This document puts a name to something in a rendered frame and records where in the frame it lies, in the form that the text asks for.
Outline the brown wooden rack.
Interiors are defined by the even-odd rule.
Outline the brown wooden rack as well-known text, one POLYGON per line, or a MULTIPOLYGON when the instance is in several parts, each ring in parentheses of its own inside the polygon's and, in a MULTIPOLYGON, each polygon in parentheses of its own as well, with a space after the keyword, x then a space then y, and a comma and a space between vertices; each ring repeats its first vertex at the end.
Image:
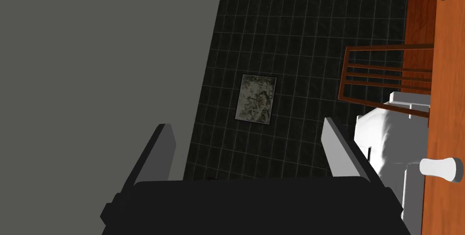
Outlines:
POLYGON ((341 72, 341 79, 340 79, 340 87, 338 91, 338 99, 360 104, 366 105, 370 107, 410 114, 422 118, 429 118, 429 113, 426 111, 419 111, 419 110, 410 110, 408 108, 403 108, 399 106, 392 106, 383 103, 377 103, 374 101, 362 100, 347 97, 344 95, 344 90, 346 85, 362 85, 362 86, 372 86, 372 87, 379 87, 379 88, 396 88, 396 89, 406 89, 406 90, 420 90, 427 93, 431 92, 432 86, 432 79, 431 78, 415 78, 415 77, 407 77, 404 76, 403 73, 421 73, 421 74, 432 74, 431 69, 418 69, 418 68, 399 68, 399 67, 390 67, 390 66, 381 66, 381 65, 364 65, 364 64, 356 64, 351 63, 350 60, 350 53, 352 52, 363 52, 363 51, 394 51, 394 50, 431 50, 434 48, 433 43, 429 44, 402 44, 402 45, 370 45, 370 46, 346 46, 344 59, 343 59, 343 67, 341 72), (399 76, 394 75, 382 75, 382 74, 372 74, 372 73, 363 73, 363 72, 349 72, 349 68, 357 68, 357 69, 365 69, 365 70, 382 70, 382 71, 395 71, 400 72, 399 76), (379 83, 379 82, 370 82, 368 80, 348 80, 347 77, 359 77, 359 78, 372 78, 372 79, 383 79, 383 80, 396 80, 396 81, 411 81, 411 82, 421 82, 421 83, 428 83, 428 87, 420 87, 420 86, 413 86, 413 85, 401 85, 401 84, 393 84, 393 83, 379 83))

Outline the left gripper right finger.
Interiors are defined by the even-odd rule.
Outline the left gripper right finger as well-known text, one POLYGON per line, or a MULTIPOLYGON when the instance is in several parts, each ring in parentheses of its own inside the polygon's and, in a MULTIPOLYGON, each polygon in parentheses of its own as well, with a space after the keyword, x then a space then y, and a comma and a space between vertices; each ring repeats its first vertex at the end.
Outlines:
POLYGON ((321 143, 334 177, 359 176, 373 184, 381 183, 360 147, 337 119, 324 118, 321 143))

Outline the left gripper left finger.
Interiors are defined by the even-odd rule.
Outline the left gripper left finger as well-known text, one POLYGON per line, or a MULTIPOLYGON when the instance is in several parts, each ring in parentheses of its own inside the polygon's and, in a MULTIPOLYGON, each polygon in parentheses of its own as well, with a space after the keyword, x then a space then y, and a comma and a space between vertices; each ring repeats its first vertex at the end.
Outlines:
POLYGON ((159 124, 143 149, 121 192, 145 181, 167 181, 176 149, 170 124, 159 124))

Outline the grey framed wall picture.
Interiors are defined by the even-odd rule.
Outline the grey framed wall picture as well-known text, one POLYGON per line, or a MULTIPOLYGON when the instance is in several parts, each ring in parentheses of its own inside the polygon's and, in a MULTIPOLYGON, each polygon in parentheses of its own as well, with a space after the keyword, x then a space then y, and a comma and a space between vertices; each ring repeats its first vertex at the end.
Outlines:
POLYGON ((270 124, 276 84, 276 77, 244 74, 235 119, 264 125, 270 124))

